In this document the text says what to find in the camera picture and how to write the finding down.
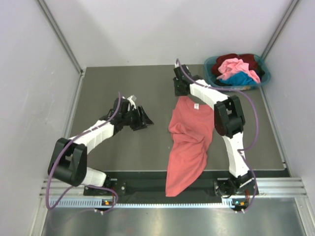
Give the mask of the coral red t shirt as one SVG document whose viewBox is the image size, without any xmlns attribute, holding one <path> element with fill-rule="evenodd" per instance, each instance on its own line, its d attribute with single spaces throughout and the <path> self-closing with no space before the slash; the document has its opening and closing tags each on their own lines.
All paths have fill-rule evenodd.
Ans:
<svg viewBox="0 0 315 236">
<path fill-rule="evenodd" d="M 173 140 L 165 194 L 176 197 L 199 178 L 207 165 L 213 139 L 214 111 L 208 105 L 180 96 L 168 127 Z"/>
</svg>

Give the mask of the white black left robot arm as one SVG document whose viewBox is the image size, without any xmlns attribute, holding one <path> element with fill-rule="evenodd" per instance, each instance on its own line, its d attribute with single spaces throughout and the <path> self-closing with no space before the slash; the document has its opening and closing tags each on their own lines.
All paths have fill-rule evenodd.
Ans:
<svg viewBox="0 0 315 236">
<path fill-rule="evenodd" d="M 128 98 L 119 97 L 108 114 L 94 125 L 74 137 L 57 140 L 48 175 L 73 187 L 93 185 L 99 194 L 106 195 L 111 191 L 112 184 L 106 180 L 106 173 L 88 167 L 88 154 L 125 126 L 137 131 L 153 124 L 144 108 L 135 104 L 133 95 Z"/>
</svg>

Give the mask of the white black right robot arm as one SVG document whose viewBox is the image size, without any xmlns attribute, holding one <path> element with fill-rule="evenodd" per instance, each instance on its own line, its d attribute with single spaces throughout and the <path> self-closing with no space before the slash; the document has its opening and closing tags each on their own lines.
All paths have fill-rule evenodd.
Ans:
<svg viewBox="0 0 315 236">
<path fill-rule="evenodd" d="M 192 76 L 188 67 L 180 62 L 175 63 L 174 73 L 176 96 L 194 96 L 214 111 L 214 127 L 225 143 L 231 174 L 225 181 L 227 189 L 223 184 L 215 183 L 215 191 L 224 198 L 242 194 L 248 184 L 253 183 L 254 176 L 245 158 L 243 135 L 246 121 L 239 97 L 224 94 L 232 91 L 231 88 L 212 87 L 200 76 Z"/>
</svg>

